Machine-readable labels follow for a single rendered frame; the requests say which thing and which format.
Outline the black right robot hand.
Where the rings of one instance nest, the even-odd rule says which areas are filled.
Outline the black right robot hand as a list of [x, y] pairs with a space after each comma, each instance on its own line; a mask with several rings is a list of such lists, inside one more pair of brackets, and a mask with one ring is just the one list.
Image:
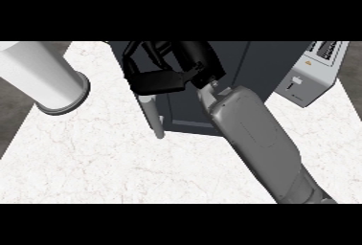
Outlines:
[[[154, 71], [139, 69], [133, 59], [139, 47], [157, 66]], [[121, 65], [130, 89], [140, 96], [180, 92], [189, 82], [203, 89], [226, 75], [208, 41], [130, 41]]]

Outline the dark grey cabinet door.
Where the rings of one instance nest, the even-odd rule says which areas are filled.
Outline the dark grey cabinet door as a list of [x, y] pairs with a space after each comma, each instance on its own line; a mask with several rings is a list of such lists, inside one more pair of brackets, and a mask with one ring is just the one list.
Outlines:
[[[129, 42], [130, 41], [112, 41], [109, 43], [121, 71], [121, 55]], [[208, 42], [214, 48], [226, 72], [226, 75], [217, 82], [229, 86], [238, 74], [247, 44], [244, 41]], [[142, 47], [137, 48], [133, 59], [142, 72], [157, 70], [157, 66], [149, 61]], [[185, 85], [185, 90], [174, 93], [140, 96], [132, 91], [154, 132], [161, 133], [164, 131], [173, 131], [213, 136], [217, 134], [208, 117], [204, 114], [204, 107], [197, 95], [198, 90], [200, 89], [189, 82]]]

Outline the dark grey cabinet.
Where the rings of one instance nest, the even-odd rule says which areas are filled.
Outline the dark grey cabinet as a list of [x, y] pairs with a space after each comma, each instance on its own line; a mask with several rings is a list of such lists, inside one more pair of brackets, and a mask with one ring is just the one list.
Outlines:
[[250, 41], [234, 85], [242, 85], [266, 101], [310, 44], [309, 41]]

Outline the white cylinder with grey rim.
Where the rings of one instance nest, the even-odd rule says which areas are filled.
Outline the white cylinder with grey rim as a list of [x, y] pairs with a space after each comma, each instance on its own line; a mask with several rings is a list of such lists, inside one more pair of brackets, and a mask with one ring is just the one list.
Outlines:
[[90, 82], [46, 41], [0, 41], [0, 77], [58, 116], [83, 104]]

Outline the pale grey toaster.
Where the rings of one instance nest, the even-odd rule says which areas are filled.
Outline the pale grey toaster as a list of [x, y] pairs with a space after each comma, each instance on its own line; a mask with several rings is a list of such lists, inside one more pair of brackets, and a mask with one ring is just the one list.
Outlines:
[[275, 92], [307, 107], [335, 84], [346, 56], [347, 41], [313, 41]]

